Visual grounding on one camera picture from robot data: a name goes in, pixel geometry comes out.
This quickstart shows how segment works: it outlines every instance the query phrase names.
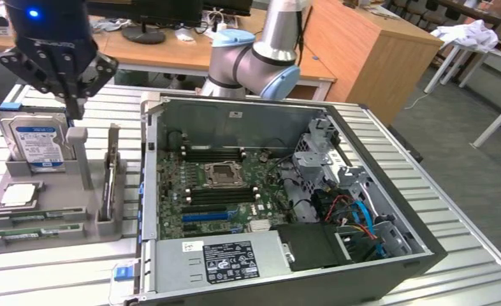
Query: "motherboard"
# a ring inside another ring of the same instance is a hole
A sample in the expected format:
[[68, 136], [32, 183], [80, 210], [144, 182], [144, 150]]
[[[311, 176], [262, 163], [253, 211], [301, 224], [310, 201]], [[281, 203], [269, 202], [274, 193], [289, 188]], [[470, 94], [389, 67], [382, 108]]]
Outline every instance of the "motherboard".
[[160, 239], [269, 230], [291, 212], [278, 158], [263, 150], [162, 151]]

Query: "aluminum profile table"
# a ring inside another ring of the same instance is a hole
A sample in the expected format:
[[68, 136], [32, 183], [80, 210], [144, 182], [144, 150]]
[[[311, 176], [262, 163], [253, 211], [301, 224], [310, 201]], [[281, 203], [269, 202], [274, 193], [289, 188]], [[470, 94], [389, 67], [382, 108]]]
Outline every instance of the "aluminum profile table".
[[[128, 161], [123, 239], [0, 254], [0, 305], [108, 305], [111, 269], [135, 257], [138, 248], [140, 95], [138, 87], [106, 86], [86, 105], [86, 118], [76, 122], [90, 131], [90, 159], [103, 158], [111, 122], [122, 126], [120, 155]], [[5, 100], [47, 105], [52, 95], [16, 85]], [[370, 111], [345, 103], [335, 107], [449, 252], [422, 277], [407, 280], [382, 300], [365, 305], [501, 305], [501, 253]], [[341, 147], [349, 150], [346, 143]], [[359, 164], [353, 152], [347, 156]], [[7, 157], [0, 134], [0, 178]], [[116, 295], [131, 292], [132, 282], [116, 286]]]

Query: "open computer tower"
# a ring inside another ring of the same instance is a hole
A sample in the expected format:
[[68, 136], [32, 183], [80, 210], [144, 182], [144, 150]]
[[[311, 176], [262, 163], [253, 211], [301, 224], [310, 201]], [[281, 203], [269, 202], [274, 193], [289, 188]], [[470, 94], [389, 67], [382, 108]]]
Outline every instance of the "open computer tower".
[[353, 305], [446, 252], [335, 107], [147, 97], [143, 305]]

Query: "hard drive label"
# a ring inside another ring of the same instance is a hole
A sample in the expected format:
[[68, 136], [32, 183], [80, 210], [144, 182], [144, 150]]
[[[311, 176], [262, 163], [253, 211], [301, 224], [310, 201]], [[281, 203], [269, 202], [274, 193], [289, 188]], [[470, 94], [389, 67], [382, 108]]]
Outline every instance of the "hard drive label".
[[210, 284], [259, 277], [250, 241], [204, 245], [203, 254]]
[[61, 147], [53, 141], [57, 137], [53, 127], [20, 126], [16, 132], [28, 163], [41, 167], [63, 164]]

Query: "red cable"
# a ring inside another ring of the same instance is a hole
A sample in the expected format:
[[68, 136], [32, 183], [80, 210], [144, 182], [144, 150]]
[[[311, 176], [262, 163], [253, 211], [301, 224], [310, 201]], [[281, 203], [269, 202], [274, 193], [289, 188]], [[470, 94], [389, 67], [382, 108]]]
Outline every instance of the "red cable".
[[335, 197], [334, 202], [333, 202], [333, 204], [329, 208], [329, 212], [327, 212], [327, 216], [326, 216], [326, 222], [327, 222], [329, 218], [331, 217], [331, 213], [334, 212], [334, 207], [335, 207], [335, 204], [337, 204], [337, 201], [338, 201], [339, 198], [347, 198], [349, 200], [351, 200], [351, 197], [349, 197], [343, 194], [341, 194]]
[[358, 226], [363, 229], [363, 231], [366, 232], [369, 237], [371, 237], [371, 239], [377, 239], [377, 236], [371, 234], [371, 232], [369, 231], [369, 229], [363, 225], [358, 224]]

